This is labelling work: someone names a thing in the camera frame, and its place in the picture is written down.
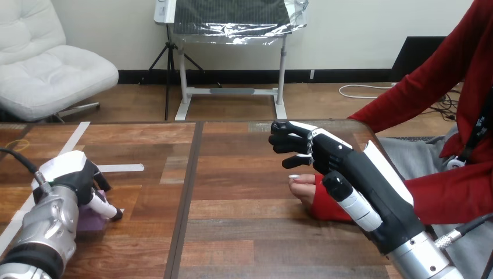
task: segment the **person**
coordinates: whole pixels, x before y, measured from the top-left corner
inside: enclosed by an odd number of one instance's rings
[[[493,85],[493,1],[474,0],[459,25],[437,51],[412,74],[350,119],[375,133],[401,124],[426,110],[463,79],[456,126],[428,142],[381,138],[380,142],[414,197],[424,224],[466,223],[493,212],[493,137],[487,134],[464,167],[447,170],[460,155]],[[327,194],[322,176],[290,180],[291,192],[314,218],[350,221]],[[440,236],[455,226],[434,226]],[[493,249],[493,225],[484,224],[447,249],[465,278],[480,278]]]

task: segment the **white wall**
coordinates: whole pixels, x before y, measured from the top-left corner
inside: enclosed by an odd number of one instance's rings
[[[147,69],[165,43],[155,0],[52,0],[67,43],[118,69]],[[390,68],[409,35],[447,35],[472,0],[310,0],[307,28],[288,37],[288,69]],[[275,46],[189,44],[209,70],[278,69]],[[166,67],[163,58],[156,68]]]

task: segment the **white power cord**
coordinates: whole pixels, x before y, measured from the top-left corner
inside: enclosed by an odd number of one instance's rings
[[[366,97],[366,96],[351,96],[351,95],[346,95],[342,93],[342,90],[346,87],[366,87],[366,88],[375,88],[375,89],[390,89],[395,86],[395,83],[392,83],[392,86],[390,87],[378,87],[378,86],[371,86],[371,85],[358,85],[358,84],[350,84],[350,85],[345,85],[341,88],[339,88],[339,93],[348,98],[355,98],[355,99],[376,99],[377,97]]]

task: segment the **whiteboard stand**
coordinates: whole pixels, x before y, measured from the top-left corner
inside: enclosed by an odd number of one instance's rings
[[[187,87],[187,73],[185,70],[184,47],[178,49],[180,55],[180,80],[181,80],[181,103],[176,113],[175,121],[184,121],[187,117],[188,108],[194,95],[267,95],[274,98],[277,119],[287,119],[286,108],[284,107],[284,74],[286,71],[285,59],[286,35],[283,36],[283,47],[281,48],[281,65],[279,66],[279,85],[278,88],[271,90],[258,90],[253,88],[194,88]]]

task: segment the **black baseboard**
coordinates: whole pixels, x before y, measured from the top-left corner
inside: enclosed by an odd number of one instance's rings
[[[376,83],[388,82],[391,69],[286,70],[285,83]],[[166,84],[166,70],[119,70],[119,84]],[[187,83],[193,84],[277,84],[278,70],[187,70]],[[180,75],[172,74],[172,84],[180,84]]]

